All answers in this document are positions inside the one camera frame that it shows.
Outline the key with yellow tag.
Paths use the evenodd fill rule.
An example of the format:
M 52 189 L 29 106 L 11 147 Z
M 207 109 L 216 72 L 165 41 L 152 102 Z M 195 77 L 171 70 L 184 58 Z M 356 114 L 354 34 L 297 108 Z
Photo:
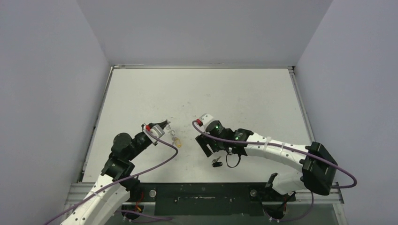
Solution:
M 178 137 L 173 137 L 173 144 L 177 147 L 177 148 L 181 148 L 182 147 L 182 143 L 181 140 Z

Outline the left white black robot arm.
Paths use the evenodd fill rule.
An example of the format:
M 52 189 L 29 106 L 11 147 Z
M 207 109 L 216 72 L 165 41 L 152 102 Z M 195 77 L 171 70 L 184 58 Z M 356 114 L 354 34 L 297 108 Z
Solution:
M 135 136 L 119 133 L 113 139 L 111 153 L 93 187 L 81 204 L 73 206 L 73 212 L 62 221 L 63 225 L 104 225 L 126 201 L 134 202 L 140 196 L 140 181 L 131 177 L 132 160 L 158 139 L 170 122 L 142 124 L 142 131 Z

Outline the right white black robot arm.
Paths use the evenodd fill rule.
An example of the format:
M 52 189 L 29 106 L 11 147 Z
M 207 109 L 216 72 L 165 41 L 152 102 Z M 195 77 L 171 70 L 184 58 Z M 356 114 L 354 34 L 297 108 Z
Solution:
M 232 131 L 221 126 L 198 135 L 195 140 L 207 157 L 224 150 L 229 155 L 261 157 L 295 169 L 292 173 L 271 174 L 265 188 L 266 197 L 271 201 L 302 189 L 318 195 L 329 195 L 332 189 L 337 162 L 318 142 L 294 145 L 250 130 L 240 128 Z

